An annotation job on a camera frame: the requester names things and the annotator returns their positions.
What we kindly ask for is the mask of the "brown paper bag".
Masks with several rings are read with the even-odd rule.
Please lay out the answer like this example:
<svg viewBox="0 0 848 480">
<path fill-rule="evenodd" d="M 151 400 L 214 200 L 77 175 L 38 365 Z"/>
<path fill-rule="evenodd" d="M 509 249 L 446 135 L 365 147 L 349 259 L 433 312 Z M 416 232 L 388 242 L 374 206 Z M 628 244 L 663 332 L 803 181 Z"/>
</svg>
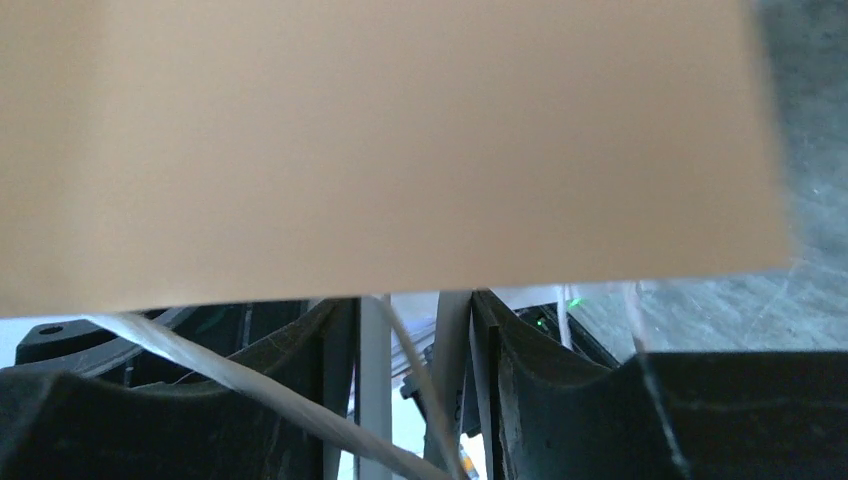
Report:
<svg viewBox="0 0 848 480">
<path fill-rule="evenodd" d="M 791 248 L 747 1 L 5 1 L 1 312 Z"/>
</svg>

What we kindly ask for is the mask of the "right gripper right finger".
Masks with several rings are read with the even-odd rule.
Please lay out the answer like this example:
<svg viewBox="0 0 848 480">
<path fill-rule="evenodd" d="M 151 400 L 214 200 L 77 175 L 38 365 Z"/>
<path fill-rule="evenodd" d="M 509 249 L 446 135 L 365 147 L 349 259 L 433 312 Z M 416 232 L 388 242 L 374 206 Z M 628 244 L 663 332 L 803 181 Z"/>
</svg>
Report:
<svg viewBox="0 0 848 480">
<path fill-rule="evenodd" d="M 493 479 L 843 479 L 843 352 L 660 353 L 615 369 L 471 298 Z"/>
</svg>

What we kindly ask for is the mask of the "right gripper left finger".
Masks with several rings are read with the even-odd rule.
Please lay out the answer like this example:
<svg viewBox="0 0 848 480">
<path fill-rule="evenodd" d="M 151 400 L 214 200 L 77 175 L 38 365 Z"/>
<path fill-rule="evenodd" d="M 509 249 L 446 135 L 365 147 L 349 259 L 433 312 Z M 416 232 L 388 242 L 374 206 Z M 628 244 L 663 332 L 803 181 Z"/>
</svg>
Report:
<svg viewBox="0 0 848 480">
<path fill-rule="evenodd" d="M 354 300 L 154 310 L 151 320 L 342 416 Z M 42 320 L 1 372 L 5 479 L 333 479 L 340 450 L 81 318 Z"/>
</svg>

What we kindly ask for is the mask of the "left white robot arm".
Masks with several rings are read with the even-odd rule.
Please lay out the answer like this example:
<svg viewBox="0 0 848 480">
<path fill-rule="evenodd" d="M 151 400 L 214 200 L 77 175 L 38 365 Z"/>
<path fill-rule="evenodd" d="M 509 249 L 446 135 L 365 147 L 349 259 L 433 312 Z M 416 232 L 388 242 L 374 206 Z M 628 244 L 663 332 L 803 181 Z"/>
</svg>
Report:
<svg viewBox="0 0 848 480">
<path fill-rule="evenodd" d="M 8 372 L 70 373 L 133 388 L 198 382 L 192 368 L 231 357 L 301 317 L 304 300 L 146 310 L 50 320 L 16 347 Z"/>
</svg>

